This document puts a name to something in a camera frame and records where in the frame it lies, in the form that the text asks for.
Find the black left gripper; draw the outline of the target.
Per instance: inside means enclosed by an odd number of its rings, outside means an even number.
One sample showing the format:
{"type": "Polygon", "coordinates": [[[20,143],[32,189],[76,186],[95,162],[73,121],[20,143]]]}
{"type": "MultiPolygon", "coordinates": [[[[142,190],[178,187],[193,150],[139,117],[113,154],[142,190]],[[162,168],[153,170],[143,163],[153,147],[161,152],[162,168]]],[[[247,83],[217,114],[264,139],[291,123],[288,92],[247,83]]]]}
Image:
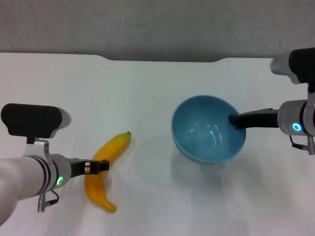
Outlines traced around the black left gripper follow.
{"type": "Polygon", "coordinates": [[[107,160],[87,162],[86,159],[68,158],[67,161],[71,168],[70,178],[81,175],[98,175],[101,172],[108,171],[110,166],[110,162],[107,160]]]}

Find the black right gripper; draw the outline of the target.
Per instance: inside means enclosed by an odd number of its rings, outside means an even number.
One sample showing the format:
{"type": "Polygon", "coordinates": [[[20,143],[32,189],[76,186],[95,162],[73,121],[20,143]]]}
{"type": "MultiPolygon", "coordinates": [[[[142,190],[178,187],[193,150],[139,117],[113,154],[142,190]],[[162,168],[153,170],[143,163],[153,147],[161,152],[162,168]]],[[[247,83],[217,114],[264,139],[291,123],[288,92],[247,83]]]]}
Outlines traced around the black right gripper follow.
{"type": "Polygon", "coordinates": [[[229,115],[228,120],[236,130],[247,128],[279,128],[278,109],[261,109],[243,114],[229,115]]]}

